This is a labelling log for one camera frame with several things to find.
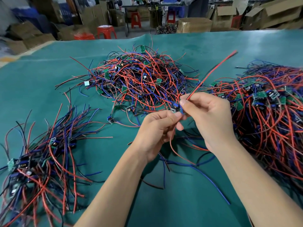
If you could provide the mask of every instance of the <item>red stool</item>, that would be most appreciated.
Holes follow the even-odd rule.
[[[74,35],[74,39],[75,40],[94,40],[95,39],[95,37],[94,37],[94,35],[93,34],[91,34],[91,33],[78,33],[78,34],[75,34]]]
[[[131,13],[131,28],[134,28],[134,25],[138,25],[139,28],[141,28],[141,20],[140,20],[140,14],[139,12],[132,12]]]
[[[231,27],[236,28],[236,29],[240,29],[241,20],[242,20],[242,15],[233,17]]]
[[[169,16],[174,15],[174,19],[170,20]],[[172,23],[174,24],[176,22],[176,12],[175,11],[167,11],[167,16],[166,16],[166,23]]]
[[[117,38],[115,29],[111,25],[101,25],[97,28],[97,35],[98,38],[100,39],[100,34],[103,33],[104,39],[111,39],[111,33],[114,33],[115,38]]]

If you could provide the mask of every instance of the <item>hand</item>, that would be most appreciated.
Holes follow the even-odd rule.
[[[229,101],[204,92],[181,96],[180,105],[193,117],[206,147],[216,154],[224,144],[236,141]]]
[[[180,112],[172,113],[170,110],[153,112],[147,115],[131,144],[135,149],[146,154],[147,162],[155,159],[162,144],[175,135],[175,125],[178,130],[183,130],[179,122],[182,119]]]

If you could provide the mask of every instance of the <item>green mat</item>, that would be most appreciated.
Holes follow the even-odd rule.
[[[167,51],[165,53],[171,55],[173,59],[178,59],[186,53],[180,63],[199,69],[202,75],[233,50],[238,50],[239,54],[225,62],[209,77],[206,82],[209,84],[220,77],[235,77],[243,71],[235,69],[235,66],[246,66],[255,59],[301,66],[302,37],[303,33],[300,30],[156,35],[153,36],[153,48],[158,48],[160,53]],[[6,132],[16,125],[16,120],[20,123],[25,122],[31,109],[33,111],[29,123],[36,121],[31,137],[36,137],[47,129],[44,118],[53,123],[61,103],[63,103],[61,114],[67,112],[68,101],[62,93],[79,81],[69,82],[56,91],[55,84],[71,78],[72,75],[87,73],[70,56],[87,67],[93,59],[92,67],[96,67],[100,61],[106,59],[109,52],[119,51],[118,46],[121,49],[132,50],[133,45],[149,44],[152,45],[150,35],[127,40],[54,42],[30,56],[4,66],[0,69],[1,142],[4,142]],[[106,122],[112,108],[112,100],[98,96],[93,89],[82,91],[89,97],[81,95],[76,88],[72,90],[73,104],[79,110],[83,109],[85,103],[92,108],[101,108],[94,120]],[[120,112],[115,115],[117,120],[127,123],[125,117],[125,114]],[[117,124],[107,125],[96,136],[114,138],[79,142],[75,159],[78,164],[87,163],[81,167],[82,172],[89,174],[103,171],[92,178],[106,179],[127,148],[127,143],[134,139],[137,130]],[[8,141],[10,157],[17,158],[22,147],[21,136],[17,130],[11,132]],[[184,149],[184,146],[178,146],[178,150],[191,161],[196,161],[201,155],[201,152]],[[0,166],[7,164],[4,151],[0,152],[0,159]],[[172,155],[170,159],[182,162],[180,158]],[[198,172],[175,165],[171,165],[171,168],[172,172],[166,174],[165,190],[141,185],[128,226],[250,226],[246,211],[218,160],[215,159],[199,168],[218,185],[231,205],[228,205],[216,188]],[[6,175],[7,172],[2,173],[0,180],[3,181]],[[158,162],[145,179],[162,186],[162,162]],[[100,187],[100,184],[94,184],[80,186],[79,190],[87,191],[85,194],[89,194],[91,201]],[[66,221],[74,223],[81,214],[81,212],[75,215],[68,214]],[[46,219],[41,221],[41,225],[48,225]]]

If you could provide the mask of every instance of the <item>person's left hand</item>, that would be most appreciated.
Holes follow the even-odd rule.
[[[146,154],[147,162],[155,159],[162,144],[173,139],[175,126],[183,130],[181,119],[186,119],[180,112],[172,113],[170,110],[153,112],[147,115],[131,144],[135,149]]]

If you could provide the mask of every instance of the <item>bundle of wires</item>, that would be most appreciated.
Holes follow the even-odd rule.
[[[114,99],[108,117],[108,121],[114,123],[116,121],[112,114],[115,110],[123,109],[127,115],[129,112],[137,116],[170,109],[175,103],[178,104],[181,95],[190,92],[189,88],[195,88],[198,79],[188,77],[187,74],[197,73],[197,70],[184,72],[177,61],[148,46],[139,45],[131,52],[111,52],[98,67],[91,70],[87,68],[87,75],[75,76],[56,85],[56,88],[81,78],[84,81],[73,88],[78,86],[82,95],[81,87],[85,87],[95,89],[103,97]]]
[[[9,175],[2,186],[3,204],[0,213],[0,226],[7,227],[14,224],[37,226],[39,215],[46,213],[50,226],[53,221],[68,225],[63,221],[63,215],[69,212],[85,209],[85,195],[78,190],[78,185],[91,185],[104,181],[94,181],[89,176],[101,172],[84,175],[73,153],[78,140],[104,137],[87,137],[96,134],[104,127],[86,131],[94,123],[92,118],[99,109],[84,106],[78,113],[76,106],[69,106],[68,112],[58,119],[62,104],[53,126],[47,123],[47,131],[31,140],[31,132],[35,122],[31,125],[27,139],[25,131],[27,121],[8,131],[5,145],[2,147],[8,158],[7,166],[1,170],[8,170]],[[7,137],[12,130],[17,130],[22,137],[23,146],[18,158],[10,158]]]
[[[303,194],[303,70],[263,61],[245,69],[237,79],[217,80],[208,89],[230,101],[244,147]]]
[[[156,34],[171,34],[176,33],[177,26],[172,23],[166,23],[165,25],[158,26],[156,28]]]

